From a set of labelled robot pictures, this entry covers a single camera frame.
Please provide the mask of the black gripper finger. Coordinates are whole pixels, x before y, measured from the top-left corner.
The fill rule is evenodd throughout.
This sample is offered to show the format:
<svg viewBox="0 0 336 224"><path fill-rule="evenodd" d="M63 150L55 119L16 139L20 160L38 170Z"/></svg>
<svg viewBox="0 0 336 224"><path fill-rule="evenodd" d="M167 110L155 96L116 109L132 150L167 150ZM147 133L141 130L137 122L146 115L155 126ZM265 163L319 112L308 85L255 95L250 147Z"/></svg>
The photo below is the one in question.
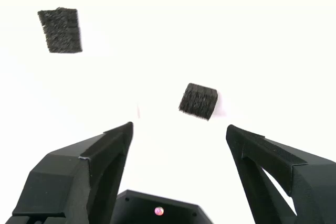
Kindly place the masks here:
<svg viewBox="0 0 336 224"><path fill-rule="evenodd" d="M226 141L255 223L335 223L335 162L234 125Z"/></svg>
<svg viewBox="0 0 336 224"><path fill-rule="evenodd" d="M133 123L48 153L7 223L111 223Z"/></svg>

